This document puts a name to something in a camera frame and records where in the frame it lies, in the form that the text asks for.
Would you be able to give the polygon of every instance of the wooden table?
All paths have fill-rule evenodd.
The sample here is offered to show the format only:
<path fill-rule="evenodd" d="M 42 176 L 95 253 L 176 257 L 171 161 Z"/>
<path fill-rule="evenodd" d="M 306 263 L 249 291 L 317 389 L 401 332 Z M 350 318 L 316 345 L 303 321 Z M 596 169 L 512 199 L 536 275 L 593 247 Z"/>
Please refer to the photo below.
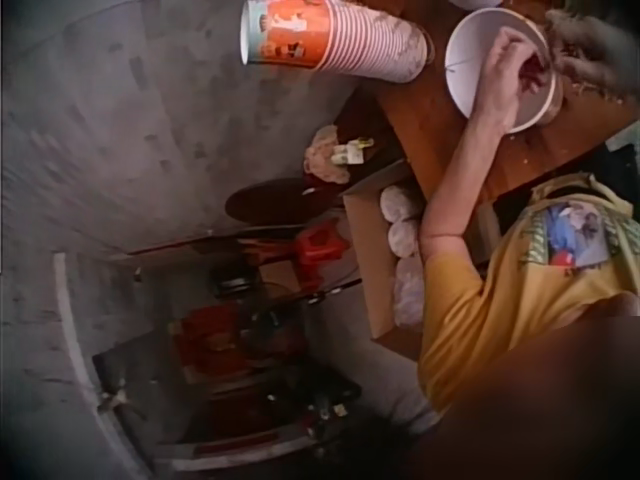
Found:
<path fill-rule="evenodd" d="M 435 61 L 409 84 L 368 81 L 402 144 L 427 198 L 433 194 L 462 134 L 466 119 L 447 90 L 444 53 L 449 36 L 466 12 L 447 0 L 365 0 L 423 26 L 436 49 Z M 534 21 L 544 18 L 543 1 L 506 0 L 505 6 Z M 637 118 L 635 105 L 606 101 L 595 92 L 578 95 L 564 79 L 565 102 L 548 126 L 506 137 L 481 201 L 495 200 L 516 187 L 566 164 L 603 143 Z"/>

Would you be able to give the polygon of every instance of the hand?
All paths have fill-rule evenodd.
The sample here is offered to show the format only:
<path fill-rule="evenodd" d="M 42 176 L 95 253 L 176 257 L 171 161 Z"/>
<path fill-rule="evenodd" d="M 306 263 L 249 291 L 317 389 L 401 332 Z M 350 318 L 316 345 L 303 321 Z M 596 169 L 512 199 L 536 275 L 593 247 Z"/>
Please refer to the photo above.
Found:
<path fill-rule="evenodd" d="M 536 46 L 525 35 L 508 27 L 501 28 L 480 74 L 471 119 L 497 129 L 500 136 L 509 132 L 516 123 L 520 97 L 526 86 L 520 70 L 536 55 L 540 59 Z M 536 85 L 532 84 L 531 88 L 535 93 Z"/>
<path fill-rule="evenodd" d="M 550 10 L 546 17 L 553 64 L 560 73 L 615 93 L 640 93 L 640 39 L 595 17 L 562 10 Z"/>

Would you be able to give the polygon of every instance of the sleeve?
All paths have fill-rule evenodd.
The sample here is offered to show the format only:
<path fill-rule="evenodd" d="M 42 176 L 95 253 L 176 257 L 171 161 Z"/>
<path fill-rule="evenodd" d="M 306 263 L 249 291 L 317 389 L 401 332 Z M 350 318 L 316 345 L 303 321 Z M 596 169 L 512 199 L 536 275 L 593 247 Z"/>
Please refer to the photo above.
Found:
<path fill-rule="evenodd" d="M 425 265 L 424 337 L 418 363 L 423 390 L 444 411 L 468 368 L 487 310 L 484 282 L 468 257 L 442 253 Z"/>

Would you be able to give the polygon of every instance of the stack of paper cups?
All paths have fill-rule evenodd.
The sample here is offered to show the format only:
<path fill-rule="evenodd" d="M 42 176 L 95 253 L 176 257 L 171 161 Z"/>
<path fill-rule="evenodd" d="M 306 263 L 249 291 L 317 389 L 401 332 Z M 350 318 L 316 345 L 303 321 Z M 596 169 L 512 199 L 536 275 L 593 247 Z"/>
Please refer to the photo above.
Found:
<path fill-rule="evenodd" d="M 405 83 L 433 56 L 416 25 L 366 7 L 333 1 L 327 56 L 318 68 Z"/>
<path fill-rule="evenodd" d="M 243 63 L 275 63 L 404 83 L 433 58 L 416 25 L 340 0 L 248 0 Z"/>

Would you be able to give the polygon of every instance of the white bowl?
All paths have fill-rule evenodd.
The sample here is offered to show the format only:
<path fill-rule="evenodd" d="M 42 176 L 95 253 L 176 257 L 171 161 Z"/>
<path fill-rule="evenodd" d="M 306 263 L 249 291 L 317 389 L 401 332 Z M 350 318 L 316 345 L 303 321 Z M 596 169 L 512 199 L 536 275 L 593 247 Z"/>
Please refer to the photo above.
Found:
<path fill-rule="evenodd" d="M 467 118 L 473 108 L 480 70 L 502 27 L 524 33 L 548 56 L 546 39 L 538 27 L 522 15 L 502 8 L 485 8 L 467 16 L 451 34 L 444 63 L 449 93 Z M 515 127 L 509 133 L 535 125 L 551 105 L 558 79 L 551 71 L 545 75 L 545 85 L 537 93 L 527 92 L 522 97 Z"/>

